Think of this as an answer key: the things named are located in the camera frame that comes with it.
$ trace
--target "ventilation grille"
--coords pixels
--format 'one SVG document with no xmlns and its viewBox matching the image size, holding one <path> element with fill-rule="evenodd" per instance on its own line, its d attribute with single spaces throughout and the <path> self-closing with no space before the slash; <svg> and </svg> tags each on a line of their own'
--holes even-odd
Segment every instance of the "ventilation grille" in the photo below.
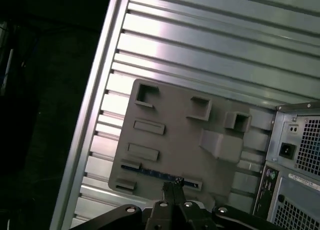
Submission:
<svg viewBox="0 0 320 230">
<path fill-rule="evenodd" d="M 299 169 L 320 176 L 320 120 L 305 124 L 296 163 Z"/>
<path fill-rule="evenodd" d="M 276 211 L 274 224 L 286 230 L 319 230 L 319 222 L 285 201 Z"/>
</svg>

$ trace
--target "dark background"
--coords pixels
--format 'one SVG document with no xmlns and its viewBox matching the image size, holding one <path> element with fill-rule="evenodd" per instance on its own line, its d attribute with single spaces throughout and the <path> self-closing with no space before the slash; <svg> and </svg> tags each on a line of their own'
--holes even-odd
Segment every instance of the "dark background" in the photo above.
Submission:
<svg viewBox="0 0 320 230">
<path fill-rule="evenodd" d="M 1 0 L 0 14 L 5 11 L 40 29 L 63 28 L 39 37 L 23 70 L 26 85 L 33 86 L 30 94 L 39 101 L 37 117 L 24 169 L 1 177 L 2 198 L 35 199 L 35 220 L 28 229 L 49 229 L 108 4 L 109 0 Z M 33 31 L 22 24 L 15 53 L 22 55 L 34 39 Z M 20 107 L 16 117 L 28 117 L 28 104 Z M 12 141 L 19 141 L 21 134 L 16 126 Z"/>
</svg>

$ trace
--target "black mount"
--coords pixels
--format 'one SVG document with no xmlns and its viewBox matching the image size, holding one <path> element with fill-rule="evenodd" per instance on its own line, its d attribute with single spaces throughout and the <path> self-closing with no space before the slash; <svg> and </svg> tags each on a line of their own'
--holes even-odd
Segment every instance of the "black mount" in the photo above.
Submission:
<svg viewBox="0 0 320 230">
<path fill-rule="evenodd" d="M 143 211 L 135 205 L 117 207 L 72 230 L 282 230 L 262 218 L 234 207 L 215 207 L 212 212 L 187 201 L 183 178 L 163 184 L 162 200 Z"/>
</svg>

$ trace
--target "ribbed aluminum panel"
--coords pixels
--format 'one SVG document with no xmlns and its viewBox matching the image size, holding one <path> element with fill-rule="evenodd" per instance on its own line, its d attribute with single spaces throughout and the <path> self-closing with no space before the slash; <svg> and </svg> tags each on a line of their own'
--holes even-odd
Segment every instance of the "ribbed aluminum panel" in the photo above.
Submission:
<svg viewBox="0 0 320 230">
<path fill-rule="evenodd" d="M 273 127 L 273 109 L 320 99 L 319 1 L 112 1 L 51 229 L 65 230 L 122 204 L 146 202 L 108 187 L 137 78 L 251 106 L 251 128 L 244 136 L 229 198 L 231 205 L 250 212 Z"/>
</svg>

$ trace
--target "label sticker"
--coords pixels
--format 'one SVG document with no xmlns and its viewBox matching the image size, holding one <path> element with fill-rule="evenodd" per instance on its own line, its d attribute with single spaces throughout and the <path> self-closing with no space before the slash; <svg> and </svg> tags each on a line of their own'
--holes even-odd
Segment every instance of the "label sticker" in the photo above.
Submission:
<svg viewBox="0 0 320 230">
<path fill-rule="evenodd" d="M 313 188 L 313 189 L 315 189 L 315 190 L 320 192 L 320 186 L 315 184 L 315 183 L 313 183 L 313 182 L 311 182 L 311 181 L 308 181 L 306 179 L 303 179 L 302 177 L 293 175 L 291 173 L 289 174 L 289 178 L 291 178 L 291 179 L 293 179 L 293 180 L 295 180 L 295 181 L 297 181 L 299 183 L 302 183 L 302 184 L 304 184 L 304 185 L 306 185 L 306 186 L 308 186 L 310 188 Z"/>
</svg>

